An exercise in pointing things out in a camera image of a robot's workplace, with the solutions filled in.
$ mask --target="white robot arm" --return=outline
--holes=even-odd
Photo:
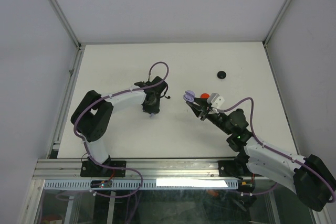
[[[101,137],[107,130],[111,115],[134,105],[142,105],[142,111],[149,114],[159,113],[160,98],[165,95],[168,85],[157,76],[151,82],[137,82],[130,89],[133,91],[107,96],[92,107],[92,110],[96,111],[95,113],[92,113],[91,110],[87,111],[78,122],[77,131],[85,137],[90,155],[100,164],[110,161],[110,156]],[[79,115],[89,105],[99,99],[102,99],[101,94],[94,90],[89,91],[73,113],[70,119],[72,124],[75,124]]]
[[[252,102],[253,114],[252,98],[243,99],[227,110],[220,109],[224,98],[217,93],[208,98],[195,98],[192,91],[186,91],[184,100],[199,119],[208,119],[230,135],[226,141],[238,152],[235,161],[241,167],[287,187],[315,211],[321,211],[326,203],[335,201],[336,180],[319,157],[310,155],[306,158],[261,140],[252,124],[251,132],[247,129],[249,124],[242,109],[225,114],[246,100]]]

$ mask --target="purple cable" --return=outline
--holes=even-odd
[[[255,138],[255,140],[260,144],[260,145],[263,145],[263,143],[259,140],[259,138],[257,137],[255,131],[254,131],[254,128],[253,128],[253,124],[252,124],[252,119],[253,119],[253,111],[254,111],[254,100],[253,98],[251,97],[247,97],[247,98],[244,98],[242,99],[241,101],[239,101],[238,103],[236,103],[235,105],[233,105],[232,107],[226,109],[226,110],[218,110],[218,112],[228,112],[230,110],[233,110],[234,108],[238,107],[240,104],[242,104],[243,102],[247,101],[247,100],[250,100],[251,101],[251,114],[250,114],[250,126],[251,126],[251,131],[252,131],[252,134]],[[285,154],[285,153],[282,153],[276,149],[273,149],[272,147],[269,147],[267,145],[264,145],[264,148],[276,153],[276,154],[279,154],[280,156],[283,156],[289,160],[292,161],[292,157]],[[295,163],[301,165],[302,167],[304,167],[306,170],[310,171],[311,173],[313,173],[315,176],[317,176],[328,188],[328,190],[330,191],[331,195],[332,195],[332,199],[331,200],[328,200],[329,203],[332,203],[332,202],[335,202],[336,201],[336,195],[335,195],[335,192],[333,191],[333,189],[331,188],[331,186],[328,184],[328,182],[320,175],[318,174],[317,172],[315,172],[312,168],[310,168],[309,166],[305,165],[304,163],[298,161],[298,160],[294,160]],[[262,193],[256,193],[254,195],[260,195],[260,194],[266,194],[270,191],[272,191],[273,189],[276,188],[276,185],[274,185],[271,189],[265,191],[265,192],[262,192]]]
[[[138,205],[139,205],[139,202],[140,202],[140,198],[141,198],[141,194],[139,195],[139,198],[137,197],[137,195],[135,194],[135,206],[134,206],[134,209],[132,211],[132,214],[131,216],[128,218],[127,222],[125,224],[130,224],[132,219],[133,219],[133,216],[135,214],[135,211],[136,209],[138,208]]]
[[[80,139],[83,140],[84,142],[84,147],[85,147],[85,150],[86,152],[89,154],[90,156],[90,159],[92,160],[92,162],[94,162],[96,165],[99,165],[101,167],[104,167],[104,168],[107,168],[107,169],[115,169],[115,170],[130,170],[132,172],[135,172],[137,174],[139,174],[140,176],[140,179],[141,179],[141,182],[140,182],[140,185],[130,194],[127,194],[127,195],[121,195],[121,196],[109,196],[109,195],[105,195],[105,194],[101,194],[101,193],[98,193],[97,191],[94,191],[95,194],[99,195],[99,196],[102,196],[102,197],[106,197],[106,198],[125,198],[125,197],[129,197],[135,193],[137,193],[137,191],[140,190],[140,188],[142,187],[142,183],[143,183],[143,177],[141,175],[141,173],[138,171],[138,170],[135,170],[135,169],[132,169],[132,168],[126,168],[126,167],[113,167],[113,166],[107,166],[107,165],[103,165],[103,164],[100,164],[98,161],[96,161],[90,154],[90,151],[89,151],[89,148],[88,148],[88,145],[87,145],[87,141],[85,139],[84,136],[80,135],[78,132],[77,132],[77,126],[78,126],[78,123],[80,121],[80,119],[83,117],[83,115],[88,112],[89,110],[91,110],[91,108],[93,106],[95,106],[97,103],[107,99],[107,98],[110,98],[110,97],[116,97],[117,95],[121,95],[121,94],[125,94],[125,93],[128,93],[128,92],[132,92],[132,91],[139,91],[139,90],[145,90],[145,89],[150,89],[150,88],[153,88],[153,87],[156,87],[158,85],[160,85],[162,82],[165,81],[165,79],[167,78],[168,74],[169,74],[169,66],[167,65],[167,63],[163,62],[163,61],[158,61],[156,63],[154,63],[149,72],[148,72],[148,78],[150,77],[151,75],[151,71],[153,69],[154,66],[156,66],[157,64],[164,64],[167,68],[167,72],[166,72],[166,75],[163,77],[163,79],[161,81],[159,81],[158,83],[154,84],[154,85],[150,85],[150,86],[147,86],[147,87],[143,87],[143,88],[136,88],[136,89],[133,89],[133,90],[130,90],[130,89],[127,89],[127,90],[123,90],[123,91],[120,91],[120,92],[117,92],[117,93],[114,93],[112,95],[106,95],[100,99],[98,99],[97,101],[93,102],[92,104],[90,104],[86,109],[83,110],[82,113],[80,113],[80,115],[78,116],[77,120],[75,121],[74,123],[74,127],[73,127],[73,132],[76,136],[78,136]]]
[[[125,214],[125,223],[127,223],[128,208],[129,208],[129,206],[130,206],[130,200],[131,200],[131,196],[128,197],[128,199],[127,199],[126,214]]]

